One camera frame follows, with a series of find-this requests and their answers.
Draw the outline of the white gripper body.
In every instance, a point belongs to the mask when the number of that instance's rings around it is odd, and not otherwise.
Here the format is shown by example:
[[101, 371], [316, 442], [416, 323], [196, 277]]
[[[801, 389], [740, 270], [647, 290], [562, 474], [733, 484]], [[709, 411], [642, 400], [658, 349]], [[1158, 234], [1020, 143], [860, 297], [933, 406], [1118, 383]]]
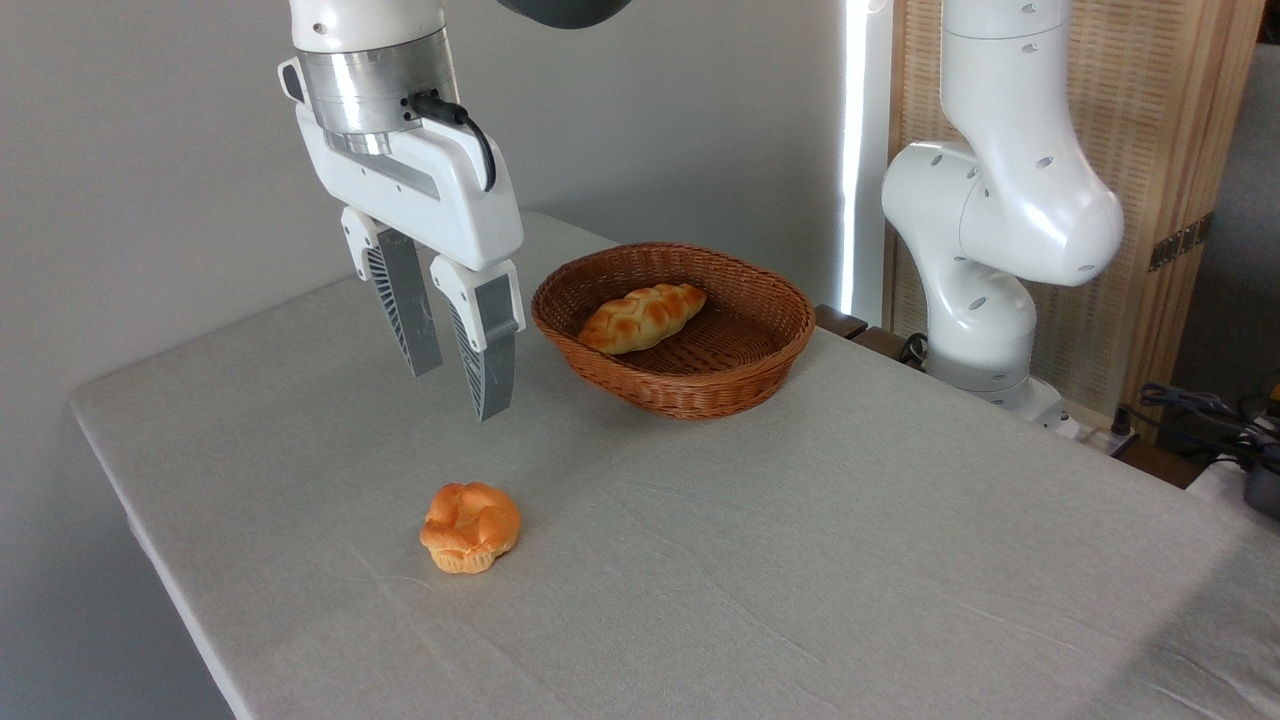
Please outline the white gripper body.
[[296, 119], [325, 190], [474, 272], [513, 256], [524, 228], [500, 150], [495, 183], [485, 188], [483, 150], [467, 129], [433, 120], [393, 132], [387, 155], [335, 150], [303, 104]]

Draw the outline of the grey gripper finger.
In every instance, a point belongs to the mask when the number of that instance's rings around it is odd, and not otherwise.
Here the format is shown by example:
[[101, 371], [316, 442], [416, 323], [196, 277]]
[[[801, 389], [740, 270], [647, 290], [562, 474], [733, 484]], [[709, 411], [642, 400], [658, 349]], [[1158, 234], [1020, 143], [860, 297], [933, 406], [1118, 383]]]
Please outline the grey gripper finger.
[[417, 243], [356, 208], [344, 208], [340, 224], [361, 281], [371, 281], [399, 350], [413, 375], [442, 365]]
[[462, 368], [480, 421], [509, 406], [515, 387], [515, 340], [526, 328], [515, 264], [474, 272], [444, 256], [430, 265], [435, 287], [451, 306]]

